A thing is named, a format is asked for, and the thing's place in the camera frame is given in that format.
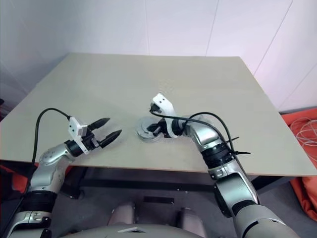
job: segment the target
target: white cable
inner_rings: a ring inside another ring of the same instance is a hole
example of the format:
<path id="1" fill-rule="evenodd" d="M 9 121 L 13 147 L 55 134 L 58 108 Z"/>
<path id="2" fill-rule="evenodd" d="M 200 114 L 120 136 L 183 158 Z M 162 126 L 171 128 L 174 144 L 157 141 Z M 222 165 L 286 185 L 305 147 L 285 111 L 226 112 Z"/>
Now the white cable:
<path id="1" fill-rule="evenodd" d="M 296 125 L 299 125 L 299 122 L 303 122 L 306 120 L 307 122 L 300 127 L 299 132 L 295 134 L 295 130 L 298 129 L 299 127 Z M 299 118 L 295 121 L 290 126 L 292 132 L 295 134 L 296 139 L 301 143 L 303 149 L 305 149 L 305 146 L 311 146 L 315 147 L 317 146 L 317 120 L 315 119 L 310 119 L 310 118 Z M 317 162 L 317 156 L 316 155 L 311 155 L 306 152 L 308 157 L 314 161 Z"/>

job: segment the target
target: beige table surface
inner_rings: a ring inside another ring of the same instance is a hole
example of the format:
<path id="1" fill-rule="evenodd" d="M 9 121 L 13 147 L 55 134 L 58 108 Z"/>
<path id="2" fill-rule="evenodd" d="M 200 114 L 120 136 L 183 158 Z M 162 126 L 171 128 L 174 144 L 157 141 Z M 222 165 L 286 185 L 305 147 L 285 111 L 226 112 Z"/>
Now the beige table surface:
<path id="1" fill-rule="evenodd" d="M 150 116 L 149 105 L 158 92 L 180 116 L 209 111 L 223 118 L 232 137 L 240 136 L 235 149 L 252 153 L 239 156 L 248 174 L 317 175 L 239 57 L 70 54 L 0 123 L 1 159 L 31 161 L 37 116 L 55 107 L 86 123 L 110 117 L 97 136 L 123 130 L 106 149 L 79 157 L 75 165 L 206 171 L 189 138 L 145 143 L 137 137 L 136 121 Z M 37 160 L 45 150 L 70 138 L 67 126 L 56 112 L 42 117 Z"/>

